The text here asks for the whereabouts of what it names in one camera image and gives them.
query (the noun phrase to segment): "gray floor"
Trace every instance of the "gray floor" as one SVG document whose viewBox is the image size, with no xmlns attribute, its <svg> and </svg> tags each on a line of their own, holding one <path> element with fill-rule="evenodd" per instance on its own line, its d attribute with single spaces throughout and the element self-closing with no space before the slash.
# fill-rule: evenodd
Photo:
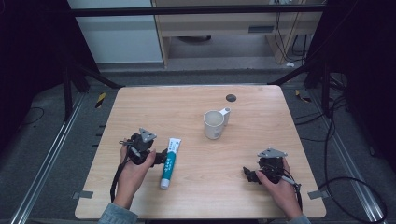
<svg viewBox="0 0 396 224">
<path fill-rule="evenodd" d="M 166 68 L 147 65 L 144 67 L 140 64 L 132 72 L 104 71 L 103 75 L 127 86 L 265 84 L 285 76 L 293 69 L 286 64 L 276 64 L 264 36 L 260 35 L 212 36 L 212 39 L 206 42 L 175 38 L 172 44 L 170 60 Z M 300 47 L 301 43 L 298 42 L 296 49 Z M 301 64 L 301 62 L 294 63 L 295 66 Z M 345 81 L 342 76 L 334 76 Z M 88 80 L 92 85 L 88 93 L 74 91 L 75 101 L 81 100 L 81 109 L 62 143 L 59 154 L 55 155 L 56 160 L 50 167 L 42 189 L 33 199 L 34 206 L 28 211 L 28 222 L 82 222 L 74 216 L 78 200 L 73 199 L 73 195 L 83 188 L 100 141 L 100 134 L 103 132 L 117 95 L 117 90 L 112 90 L 94 79 L 88 78 Z M 395 174 L 384 159 L 370 155 L 369 146 L 360 129 L 347 111 L 347 105 L 343 105 L 345 101 L 342 101 L 340 104 L 342 106 L 334 112 L 336 133 L 332 135 L 327 148 L 324 141 L 330 123 L 327 118 L 319 117 L 301 124 L 321 113 L 318 106 L 320 87 L 307 91 L 302 85 L 303 80 L 304 75 L 298 76 L 284 84 L 282 90 L 290 112 L 295 118 L 297 131 L 318 185 L 324 183 L 325 172 L 328 173 L 329 178 L 357 176 L 380 194 L 389 211 L 387 223 L 396 223 L 396 201 L 393 196 L 393 189 L 396 187 Z M 308 103 L 297 97 L 295 90 L 309 97 L 312 102 Z M 95 108 L 101 92 L 106 92 L 106 99 L 100 108 Z M 339 91 L 332 91 L 332 98 L 336 99 L 341 94 Z M 56 86 L 37 95 L 32 103 L 32 110 L 26 117 L 28 124 L 23 125 L 11 141 L 9 145 L 11 153 L 8 157 L 0 160 L 1 223 L 8 223 L 22 203 L 62 128 L 63 118 L 62 86 Z M 327 171 L 324 168 L 325 159 L 328 161 Z M 367 189 L 361 189 L 361 185 L 354 186 L 349 181 L 337 181 L 332 184 L 332 196 L 335 200 L 352 215 L 369 220 L 367 211 L 375 207 L 370 203 L 370 193 L 367 196 L 364 192 L 367 192 Z M 373 201 L 382 208 L 381 202 L 376 197 Z M 313 223 L 360 223 L 341 211 L 331 198 L 324 199 L 324 202 L 327 215 L 324 218 L 313 219 Z M 274 223 L 282 222 L 284 220 L 274 221 Z M 235 222 L 223 220 L 223 222 L 210 223 Z M 241 220 L 237 223 L 251 222 Z"/>
</svg>

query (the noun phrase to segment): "hand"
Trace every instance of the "hand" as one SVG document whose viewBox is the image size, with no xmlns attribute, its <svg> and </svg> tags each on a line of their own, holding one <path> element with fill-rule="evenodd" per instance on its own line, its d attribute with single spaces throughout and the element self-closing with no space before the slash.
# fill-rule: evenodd
<svg viewBox="0 0 396 224">
<path fill-rule="evenodd" d="M 122 146 L 120 150 L 120 163 L 123 163 L 126 152 L 127 146 Z M 155 154 L 156 152 L 154 149 L 148 154 L 146 161 L 140 165 L 136 165 L 131 161 L 125 164 L 120 174 L 116 198 L 113 202 L 114 204 L 130 209 L 134 194 L 142 185 L 146 173 L 155 161 Z"/>
<path fill-rule="evenodd" d="M 290 172 L 290 167 L 285 158 L 283 158 L 283 164 L 285 170 Z M 260 179 L 260 182 L 262 182 L 262 185 L 270 192 L 276 205 L 282 209 L 288 220 L 292 220 L 303 214 L 298 204 L 294 188 L 290 183 L 280 179 L 277 184 L 274 184 L 260 171 L 256 171 L 256 175 Z"/>
</svg>

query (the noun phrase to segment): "toothpaste tube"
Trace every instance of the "toothpaste tube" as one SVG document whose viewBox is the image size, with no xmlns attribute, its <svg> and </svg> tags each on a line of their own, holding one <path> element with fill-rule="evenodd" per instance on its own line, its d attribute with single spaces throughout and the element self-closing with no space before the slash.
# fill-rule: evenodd
<svg viewBox="0 0 396 224">
<path fill-rule="evenodd" d="M 171 180 L 172 171 L 175 166 L 176 154 L 180 145 L 181 139 L 169 138 L 168 153 L 166 162 L 163 165 L 163 177 L 161 179 L 161 189 L 168 189 Z"/>
</svg>

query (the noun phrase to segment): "gray sleeve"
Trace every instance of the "gray sleeve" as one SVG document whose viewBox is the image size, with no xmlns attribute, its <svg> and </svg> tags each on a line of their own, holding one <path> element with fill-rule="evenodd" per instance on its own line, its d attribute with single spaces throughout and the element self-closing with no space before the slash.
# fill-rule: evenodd
<svg viewBox="0 0 396 224">
<path fill-rule="evenodd" d="M 137 214 L 126 210 L 125 208 L 119 207 L 114 203 L 109 203 L 105 212 L 103 212 L 99 219 L 99 224 L 135 224 L 137 221 Z"/>
<path fill-rule="evenodd" d="M 287 222 L 288 224 L 310 224 L 311 222 L 304 215 L 295 217 L 294 219 Z"/>
</svg>

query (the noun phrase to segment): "small round object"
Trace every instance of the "small round object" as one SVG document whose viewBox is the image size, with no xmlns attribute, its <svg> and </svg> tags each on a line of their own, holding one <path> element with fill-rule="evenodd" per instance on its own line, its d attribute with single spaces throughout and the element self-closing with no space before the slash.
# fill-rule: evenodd
<svg viewBox="0 0 396 224">
<path fill-rule="evenodd" d="M 236 101 L 236 96 L 235 96 L 234 94 L 228 94 L 228 95 L 225 97 L 225 99 L 226 99 L 228 102 L 234 102 L 234 101 Z"/>
</svg>

